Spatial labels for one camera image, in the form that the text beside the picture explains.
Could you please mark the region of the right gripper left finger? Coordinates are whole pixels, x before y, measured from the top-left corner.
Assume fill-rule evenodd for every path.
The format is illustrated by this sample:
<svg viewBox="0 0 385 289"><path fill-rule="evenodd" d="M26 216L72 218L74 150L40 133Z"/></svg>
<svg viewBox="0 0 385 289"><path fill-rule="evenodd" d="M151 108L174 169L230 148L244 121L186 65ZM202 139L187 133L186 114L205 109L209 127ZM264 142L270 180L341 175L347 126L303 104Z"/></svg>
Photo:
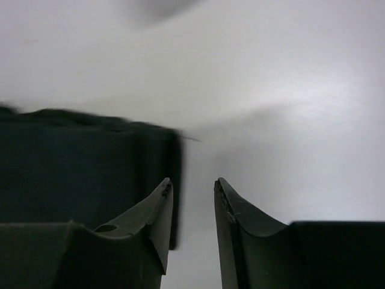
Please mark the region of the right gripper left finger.
<svg viewBox="0 0 385 289"><path fill-rule="evenodd" d="M75 222L3 223L2 288L159 288L167 271L173 185L91 230Z"/></svg>

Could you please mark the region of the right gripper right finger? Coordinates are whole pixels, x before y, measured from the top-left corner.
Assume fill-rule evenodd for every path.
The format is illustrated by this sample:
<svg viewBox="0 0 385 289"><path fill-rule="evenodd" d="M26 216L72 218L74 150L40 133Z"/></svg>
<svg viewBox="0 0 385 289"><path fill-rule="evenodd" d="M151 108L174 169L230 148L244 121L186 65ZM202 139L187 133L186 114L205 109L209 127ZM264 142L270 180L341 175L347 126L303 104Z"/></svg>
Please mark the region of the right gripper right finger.
<svg viewBox="0 0 385 289"><path fill-rule="evenodd" d="M214 186L223 288L383 288L384 223L274 219Z"/></svg>

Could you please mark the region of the black trousers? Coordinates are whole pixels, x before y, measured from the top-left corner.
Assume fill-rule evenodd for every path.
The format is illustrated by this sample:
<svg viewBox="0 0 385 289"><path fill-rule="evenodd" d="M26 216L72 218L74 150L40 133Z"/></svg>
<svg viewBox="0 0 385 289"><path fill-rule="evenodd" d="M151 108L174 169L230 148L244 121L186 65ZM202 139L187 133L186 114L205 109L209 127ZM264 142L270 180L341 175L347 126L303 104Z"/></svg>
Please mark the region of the black trousers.
<svg viewBox="0 0 385 289"><path fill-rule="evenodd" d="M118 117L1 107L1 222L67 222L94 229L165 179L174 187L177 248L185 137Z"/></svg>

